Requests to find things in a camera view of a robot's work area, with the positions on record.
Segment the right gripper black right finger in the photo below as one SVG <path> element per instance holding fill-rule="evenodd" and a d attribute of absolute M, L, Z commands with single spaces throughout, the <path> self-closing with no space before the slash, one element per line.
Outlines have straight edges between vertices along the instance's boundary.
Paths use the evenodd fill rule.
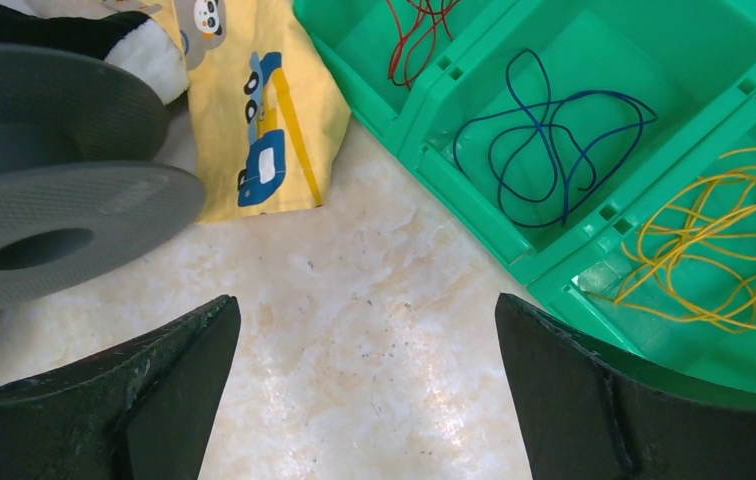
<path fill-rule="evenodd" d="M 756 393 L 663 367 L 512 294 L 500 352 L 536 479 L 756 479 Z"/>

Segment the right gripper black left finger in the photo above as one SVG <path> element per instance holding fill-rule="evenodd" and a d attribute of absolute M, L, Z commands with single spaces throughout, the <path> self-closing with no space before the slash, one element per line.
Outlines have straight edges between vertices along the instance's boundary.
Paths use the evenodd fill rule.
<path fill-rule="evenodd" d="M 0 479 L 195 479 L 241 326 L 223 295 L 0 387 Z"/>

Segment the grey plastic cable spool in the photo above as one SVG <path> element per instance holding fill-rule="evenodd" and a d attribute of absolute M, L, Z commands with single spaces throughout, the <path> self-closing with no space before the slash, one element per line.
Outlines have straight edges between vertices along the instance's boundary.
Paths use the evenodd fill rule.
<path fill-rule="evenodd" d="M 168 124 L 125 70 L 0 44 L 0 309 L 132 262 L 197 218 L 202 182 L 155 159 Z"/>

